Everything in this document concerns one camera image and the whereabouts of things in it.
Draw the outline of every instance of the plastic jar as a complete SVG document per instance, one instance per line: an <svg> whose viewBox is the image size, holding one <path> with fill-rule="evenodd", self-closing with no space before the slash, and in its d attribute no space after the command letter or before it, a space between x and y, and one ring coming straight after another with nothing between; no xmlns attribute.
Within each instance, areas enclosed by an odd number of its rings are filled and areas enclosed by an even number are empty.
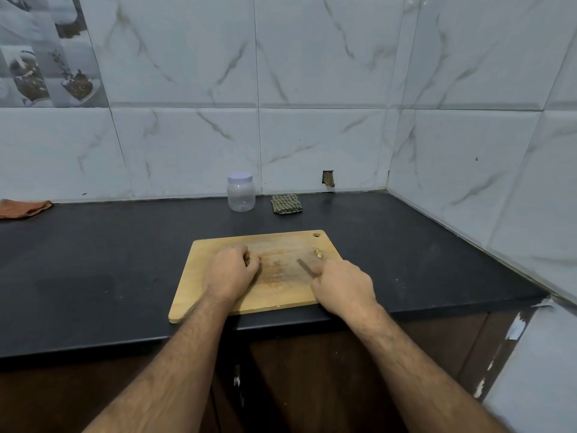
<svg viewBox="0 0 577 433"><path fill-rule="evenodd" d="M231 210L238 212L252 210L255 207L255 184L252 181L252 174L243 171L229 174L226 194Z"/></svg>

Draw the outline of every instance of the white marble tile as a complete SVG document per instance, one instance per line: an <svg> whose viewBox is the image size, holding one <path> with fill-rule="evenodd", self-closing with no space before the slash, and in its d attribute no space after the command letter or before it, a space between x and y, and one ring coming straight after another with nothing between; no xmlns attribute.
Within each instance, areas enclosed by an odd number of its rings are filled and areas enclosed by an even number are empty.
<svg viewBox="0 0 577 433"><path fill-rule="evenodd" d="M253 0L81 0L108 99L256 107Z"/></svg>
<svg viewBox="0 0 577 433"><path fill-rule="evenodd" d="M395 146L399 117L400 117L399 109L386 110L385 130L383 134L383 140L381 143L379 170L377 171L377 181L374 186L375 189L386 188L386 183L389 178L389 171L391 169L391 158L393 156L393 148Z"/></svg>
<svg viewBox="0 0 577 433"><path fill-rule="evenodd" d="M545 111L488 250L577 298L577 112Z"/></svg>
<svg viewBox="0 0 577 433"><path fill-rule="evenodd" d="M405 0L403 19L400 24L399 50L395 58L395 69L391 81L389 107L399 108L403 102L405 82L407 81L408 64L413 48L417 17L419 14L419 0Z"/></svg>
<svg viewBox="0 0 577 433"><path fill-rule="evenodd" d="M263 107L386 107L405 0L255 0Z"/></svg>
<svg viewBox="0 0 577 433"><path fill-rule="evenodd" d="M261 192L256 109L113 108L138 198L226 195L227 176L253 174Z"/></svg>
<svg viewBox="0 0 577 433"><path fill-rule="evenodd" d="M577 111L577 28L573 35L573 41L567 54L546 109L573 110Z"/></svg>
<svg viewBox="0 0 577 433"><path fill-rule="evenodd" d="M543 109L577 0L422 0L403 107Z"/></svg>
<svg viewBox="0 0 577 433"><path fill-rule="evenodd" d="M385 109L261 109L263 192L374 189Z"/></svg>
<svg viewBox="0 0 577 433"><path fill-rule="evenodd" d="M538 112L401 112L388 189L485 246Z"/></svg>
<svg viewBox="0 0 577 433"><path fill-rule="evenodd" d="M80 201L133 197L108 109L0 109L0 195Z"/></svg>

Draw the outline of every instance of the orange cloth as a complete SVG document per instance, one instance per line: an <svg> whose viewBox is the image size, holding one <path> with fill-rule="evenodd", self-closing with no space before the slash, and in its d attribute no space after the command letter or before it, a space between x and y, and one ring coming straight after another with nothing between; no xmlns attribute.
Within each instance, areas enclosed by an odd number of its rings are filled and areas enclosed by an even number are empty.
<svg viewBox="0 0 577 433"><path fill-rule="evenodd" d="M0 200L0 219L20 219L35 216L41 211L52 207L52 202L18 202L16 200Z"/></svg>

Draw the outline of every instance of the hand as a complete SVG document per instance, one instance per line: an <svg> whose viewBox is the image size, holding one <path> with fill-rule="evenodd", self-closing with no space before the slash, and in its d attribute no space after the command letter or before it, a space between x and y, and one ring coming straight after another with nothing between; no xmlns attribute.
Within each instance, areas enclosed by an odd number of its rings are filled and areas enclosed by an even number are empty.
<svg viewBox="0 0 577 433"><path fill-rule="evenodd" d="M349 326L364 317L369 309L379 306L371 277L353 263L328 260L321 266L313 267L312 271L321 275L314 278L311 284L314 297Z"/></svg>
<svg viewBox="0 0 577 433"><path fill-rule="evenodd" d="M247 290L258 272L260 259L251 255L248 247L227 247L208 263L204 273L204 293L230 303L230 306Z"/></svg>

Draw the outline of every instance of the wooden cutting board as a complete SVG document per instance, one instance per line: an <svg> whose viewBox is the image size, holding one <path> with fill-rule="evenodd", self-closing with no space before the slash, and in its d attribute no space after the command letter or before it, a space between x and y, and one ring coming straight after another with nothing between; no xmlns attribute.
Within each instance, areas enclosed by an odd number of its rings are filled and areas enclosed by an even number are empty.
<svg viewBox="0 0 577 433"><path fill-rule="evenodd" d="M315 304L317 301L310 289L312 278L297 259L309 267L326 259L341 260L331 240L321 230L196 240L170 307L170 322L182 320L200 298L204 270L212 257L223 247L238 244L245 244L250 252L258 254L262 264L255 281L234 304L231 314ZM322 259L314 253L315 247L321 250Z"/></svg>

